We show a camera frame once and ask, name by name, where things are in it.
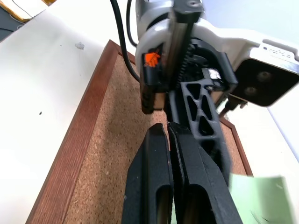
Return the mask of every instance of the wire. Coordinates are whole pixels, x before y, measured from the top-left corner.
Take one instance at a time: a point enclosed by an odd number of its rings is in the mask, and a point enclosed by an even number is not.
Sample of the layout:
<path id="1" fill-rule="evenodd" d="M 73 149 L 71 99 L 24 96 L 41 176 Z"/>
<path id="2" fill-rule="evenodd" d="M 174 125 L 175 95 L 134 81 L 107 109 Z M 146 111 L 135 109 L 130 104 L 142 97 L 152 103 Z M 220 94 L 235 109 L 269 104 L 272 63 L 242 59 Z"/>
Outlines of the wire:
<path id="1" fill-rule="evenodd" d="M 23 23 L 23 22 L 21 22 L 21 21 L 18 21 L 16 18 L 14 18 L 11 14 L 9 14 L 10 15 L 10 17 L 13 19 L 13 20 L 15 20 L 15 21 L 17 21 L 17 22 L 19 22 L 19 23 L 21 23 L 21 24 L 25 24 L 25 23 Z"/>
<path id="2" fill-rule="evenodd" d="M 133 41 L 132 35 L 131 35 L 131 28 L 130 28 L 130 11 L 131 11 L 131 3 L 132 0 L 128 0 L 127 2 L 127 13 L 126 13 L 126 25 L 127 25 L 127 34 L 130 43 L 134 46 L 137 47 L 137 43 Z"/>
<path id="3" fill-rule="evenodd" d="M 14 31 L 13 31 L 13 30 L 11 30 L 11 29 L 5 29 L 5 28 L 1 28 L 1 27 L 0 27 L 0 29 L 1 29 L 1 30 L 10 31 L 10 32 L 12 32 L 12 33 L 14 32 Z"/>
<path id="4" fill-rule="evenodd" d="M 19 7 L 21 10 L 23 10 L 24 12 L 26 12 L 24 9 L 22 9 L 17 3 L 15 3 L 15 1 L 14 0 L 12 0 L 13 1 L 13 3 L 17 6 L 17 7 Z"/>
<path id="5" fill-rule="evenodd" d="M 110 2 L 111 2 L 111 5 L 112 5 L 112 8 L 113 8 L 114 16 L 115 16 L 115 21 L 116 21 L 118 36 L 119 36 L 119 39 L 120 39 L 121 51 L 122 51 L 123 59 L 125 61 L 127 69 L 129 70 L 129 72 L 131 73 L 131 75 L 133 76 L 133 78 L 137 82 L 139 82 L 140 78 L 135 73 L 135 71 L 133 70 L 132 65 L 130 63 L 130 60 L 129 60 L 129 57 L 128 57 L 127 47 L 126 47 L 126 40 L 125 40 L 125 34 L 124 34 L 124 31 L 123 31 L 123 24 L 122 24 L 122 20 L 121 20 L 120 8 L 119 8 L 116 0 L 110 0 Z"/>

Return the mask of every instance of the cork board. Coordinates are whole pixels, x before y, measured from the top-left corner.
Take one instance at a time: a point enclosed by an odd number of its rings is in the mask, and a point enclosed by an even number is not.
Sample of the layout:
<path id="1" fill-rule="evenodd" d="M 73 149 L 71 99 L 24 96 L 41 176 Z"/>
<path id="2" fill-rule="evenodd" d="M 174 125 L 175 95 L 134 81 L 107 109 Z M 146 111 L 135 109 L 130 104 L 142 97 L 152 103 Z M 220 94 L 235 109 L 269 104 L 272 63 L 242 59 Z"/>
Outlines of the cork board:
<path id="1" fill-rule="evenodd" d="M 147 129 L 166 127 L 164 112 L 141 112 L 139 84 L 121 55 L 109 41 L 26 224 L 120 223 L 128 167 Z M 252 175 L 234 125 L 221 127 L 232 172 Z"/>
<path id="2" fill-rule="evenodd" d="M 144 115 L 139 84 L 118 56 L 65 218 L 65 224 L 121 222 L 127 170 L 149 127 L 164 112 Z M 231 129 L 221 125 L 233 173 L 246 174 Z"/>

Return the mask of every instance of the green sticky note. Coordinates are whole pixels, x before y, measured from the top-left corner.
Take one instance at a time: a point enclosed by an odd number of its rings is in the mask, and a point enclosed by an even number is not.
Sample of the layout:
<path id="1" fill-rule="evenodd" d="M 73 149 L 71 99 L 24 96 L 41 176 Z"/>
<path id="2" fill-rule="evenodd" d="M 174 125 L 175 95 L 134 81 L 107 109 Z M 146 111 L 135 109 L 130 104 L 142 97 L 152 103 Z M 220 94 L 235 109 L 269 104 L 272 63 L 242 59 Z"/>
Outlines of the green sticky note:
<path id="1" fill-rule="evenodd" d="M 283 178 L 231 174 L 229 191 L 244 224 L 293 224 Z"/>

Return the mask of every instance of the wooden frame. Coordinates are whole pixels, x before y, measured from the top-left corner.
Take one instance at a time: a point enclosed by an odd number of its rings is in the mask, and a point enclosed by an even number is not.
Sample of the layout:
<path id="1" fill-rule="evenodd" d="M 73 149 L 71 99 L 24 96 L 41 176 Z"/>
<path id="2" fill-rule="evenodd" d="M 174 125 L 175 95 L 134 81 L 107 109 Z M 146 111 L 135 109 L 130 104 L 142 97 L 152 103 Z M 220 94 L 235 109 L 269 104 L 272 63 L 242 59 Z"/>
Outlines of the wooden frame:
<path id="1" fill-rule="evenodd" d="M 120 46 L 110 40 L 93 72 L 26 224 L 64 222 L 118 55 L 122 55 Z M 128 56 L 130 61 L 135 63 L 135 57 L 130 53 Z M 252 175 L 235 126 L 224 119 L 221 122 L 232 130 L 245 171 Z"/>

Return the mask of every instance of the cork surface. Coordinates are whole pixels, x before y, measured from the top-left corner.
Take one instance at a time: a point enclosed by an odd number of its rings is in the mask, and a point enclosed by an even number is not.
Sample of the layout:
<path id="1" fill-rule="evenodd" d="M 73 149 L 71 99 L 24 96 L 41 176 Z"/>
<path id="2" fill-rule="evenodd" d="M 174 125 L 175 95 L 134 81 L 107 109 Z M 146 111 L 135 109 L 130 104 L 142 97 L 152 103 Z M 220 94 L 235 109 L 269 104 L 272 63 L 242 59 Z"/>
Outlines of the cork surface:
<path id="1" fill-rule="evenodd" d="M 147 129 L 155 123 L 166 127 L 166 115 L 142 113 L 139 84 L 118 56 L 64 224 L 121 223 L 127 170 Z M 244 174 L 233 135 L 226 126 L 222 129 L 233 172 Z"/>

